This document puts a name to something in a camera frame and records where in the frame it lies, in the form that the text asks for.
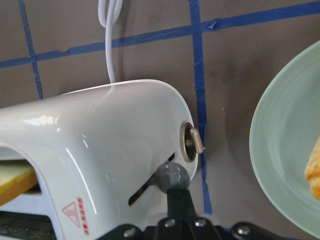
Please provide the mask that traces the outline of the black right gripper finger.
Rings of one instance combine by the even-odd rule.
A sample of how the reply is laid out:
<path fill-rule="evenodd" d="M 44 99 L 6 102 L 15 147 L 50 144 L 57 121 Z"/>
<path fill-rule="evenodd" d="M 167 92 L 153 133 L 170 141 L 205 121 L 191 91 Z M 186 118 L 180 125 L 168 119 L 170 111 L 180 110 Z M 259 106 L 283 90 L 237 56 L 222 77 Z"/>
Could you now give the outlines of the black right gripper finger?
<path fill-rule="evenodd" d="M 157 224 L 189 225 L 197 214 L 189 191 L 188 171 L 175 162 L 162 164 L 155 171 L 155 184 L 167 197 L 167 217 Z"/>

